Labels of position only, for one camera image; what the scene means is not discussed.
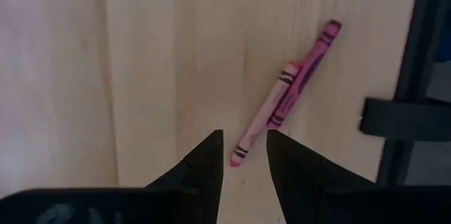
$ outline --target wooden surface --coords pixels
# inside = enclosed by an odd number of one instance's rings
[[[115,186],[105,0],[0,0],[0,197]]]
[[[302,58],[330,18],[342,32],[281,130],[375,179],[383,141],[357,131],[359,114],[364,97],[393,95],[413,0],[57,0],[56,15],[43,6],[53,0],[31,1],[35,13],[27,0],[0,0],[0,69],[12,75],[0,82],[20,93],[0,94],[0,177],[10,189],[116,178],[144,186],[214,129],[224,130],[228,157],[285,63]],[[11,24],[27,31],[17,38]],[[90,52],[86,37],[96,40]],[[24,50],[22,39],[42,50]],[[227,162],[218,223],[284,223],[264,136],[242,167]]]

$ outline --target pink crayon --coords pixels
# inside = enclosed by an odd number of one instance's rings
[[[329,46],[338,35],[340,28],[341,24],[335,20],[331,20],[324,27],[323,32],[316,40],[309,56],[302,64],[302,68],[299,70],[295,81],[291,84],[289,90],[283,97],[282,101],[280,101],[271,118],[269,118],[268,127],[270,129],[278,129],[282,125],[282,122],[285,120],[296,100],[301,95],[302,90],[309,81],[318,64],[323,59],[329,49]]]
[[[269,117],[274,112],[274,109],[277,107],[283,95],[287,92],[288,87],[293,83],[293,80],[301,67],[302,65],[300,63],[294,61],[290,62],[285,67],[280,74],[276,85],[274,85],[263,103],[263,106],[261,106],[246,133],[233,150],[232,156],[230,157],[230,166],[238,167],[242,163],[242,160],[246,157],[255,139],[266,127]]]

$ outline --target crayon tip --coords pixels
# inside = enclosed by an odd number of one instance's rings
[[[230,167],[235,168],[238,167],[240,164],[234,160],[230,160]]]
[[[333,24],[333,25],[337,26],[338,29],[340,29],[341,26],[342,26],[342,24],[341,24],[339,21],[334,20],[334,19],[330,20],[330,21],[329,21],[329,24]]]

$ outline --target wooden table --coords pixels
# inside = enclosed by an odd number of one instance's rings
[[[0,0],[0,195],[144,186],[214,129],[225,156],[321,26],[343,28],[281,130],[375,180],[414,0]],[[284,223],[264,136],[225,160],[218,223]]]

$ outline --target black plastic part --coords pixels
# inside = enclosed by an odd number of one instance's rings
[[[0,200],[0,223],[216,223],[223,132],[141,189],[34,189]]]
[[[450,0],[416,0],[393,101],[424,103]],[[377,183],[403,185],[413,142],[385,141]]]
[[[451,105],[405,104],[367,98],[360,130],[367,135],[412,141],[451,141]]]
[[[287,224],[451,222],[451,187],[380,188],[275,130],[266,146]]]
[[[317,223],[326,190],[344,193],[376,188],[277,130],[269,130],[267,138],[271,177],[287,223]]]

